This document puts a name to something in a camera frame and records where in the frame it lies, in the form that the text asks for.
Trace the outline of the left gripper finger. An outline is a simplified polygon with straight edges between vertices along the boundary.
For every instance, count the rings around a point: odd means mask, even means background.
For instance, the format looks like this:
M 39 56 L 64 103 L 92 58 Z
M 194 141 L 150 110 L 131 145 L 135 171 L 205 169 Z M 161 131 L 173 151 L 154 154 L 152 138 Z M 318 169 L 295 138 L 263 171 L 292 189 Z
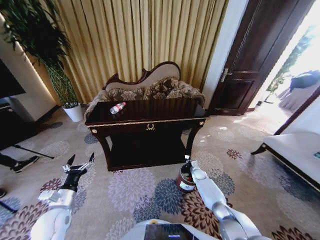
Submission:
M 76 156 L 76 155 L 74 154 L 74 155 L 67 161 L 67 163 L 62 166 L 63 171 L 64 171 L 65 173 L 67 173 L 67 172 L 69 172 L 69 171 L 71 170 L 71 166 L 72 166 L 72 164 L 73 164 L 73 162 L 74 162 L 74 160 L 75 160 L 75 156 Z
M 88 166 L 91 166 L 95 161 L 95 153 L 93 152 L 89 158 L 89 161 L 87 163 L 84 163 L 82 166 L 78 168 L 79 171 L 85 170 Z

